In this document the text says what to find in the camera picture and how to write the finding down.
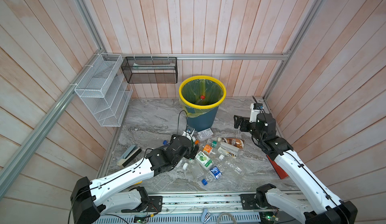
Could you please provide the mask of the clear bottle white cap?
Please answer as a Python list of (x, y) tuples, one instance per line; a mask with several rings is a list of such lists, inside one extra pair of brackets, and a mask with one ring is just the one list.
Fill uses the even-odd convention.
[(205, 178), (202, 168), (195, 160), (189, 160), (188, 162), (185, 162), (183, 164), (183, 170), (189, 170), (196, 182), (202, 182), (202, 180)]

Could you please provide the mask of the blue cap blue label bottle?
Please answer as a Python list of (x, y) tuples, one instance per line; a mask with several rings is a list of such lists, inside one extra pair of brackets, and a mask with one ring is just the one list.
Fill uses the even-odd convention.
[(213, 166), (205, 175), (204, 178), (202, 179), (202, 184), (208, 185), (211, 182), (217, 181), (223, 176), (223, 172), (218, 166)]

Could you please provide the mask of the white label bottle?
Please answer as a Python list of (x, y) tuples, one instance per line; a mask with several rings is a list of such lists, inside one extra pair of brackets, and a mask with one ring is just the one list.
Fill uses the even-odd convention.
[(239, 155), (239, 148), (233, 145), (227, 144), (225, 142), (220, 142), (218, 147), (218, 152), (225, 156), (236, 158)]

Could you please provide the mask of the clear crushed bottle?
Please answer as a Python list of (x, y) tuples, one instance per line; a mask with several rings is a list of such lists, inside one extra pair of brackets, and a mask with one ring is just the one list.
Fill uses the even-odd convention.
[(245, 174), (243, 168), (238, 163), (236, 163), (235, 159), (231, 156), (225, 156), (221, 154), (219, 156), (219, 160), (219, 169), (221, 171), (225, 171), (227, 173), (235, 173), (240, 176), (243, 176)]

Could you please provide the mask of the red cap labelled bottle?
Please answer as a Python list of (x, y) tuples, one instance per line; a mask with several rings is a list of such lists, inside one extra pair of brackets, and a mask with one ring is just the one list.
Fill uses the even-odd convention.
[(204, 95), (201, 95), (200, 98), (195, 102), (195, 105), (205, 106), (207, 104), (208, 104), (208, 101), (206, 99), (206, 96)]

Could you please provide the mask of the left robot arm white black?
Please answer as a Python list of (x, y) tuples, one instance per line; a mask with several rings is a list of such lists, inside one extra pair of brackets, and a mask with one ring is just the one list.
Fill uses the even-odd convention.
[(135, 184), (173, 170), (182, 158), (193, 159), (199, 151), (190, 136), (173, 134), (168, 144), (146, 149), (138, 162), (105, 177), (79, 179), (70, 196), (68, 221), (92, 224), (100, 216), (121, 209), (140, 212), (150, 205), (146, 190)]

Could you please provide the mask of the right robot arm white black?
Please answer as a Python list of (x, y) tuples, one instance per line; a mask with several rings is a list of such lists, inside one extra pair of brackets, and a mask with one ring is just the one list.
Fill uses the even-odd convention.
[(353, 224), (358, 210), (327, 188), (303, 163), (293, 147), (276, 135), (276, 121), (270, 113), (252, 110), (250, 117), (234, 116), (234, 127), (251, 134), (253, 143), (291, 178), (305, 196), (304, 203), (280, 191), (273, 184), (256, 189), (254, 200), (242, 197), (249, 208), (283, 210), (302, 224)]

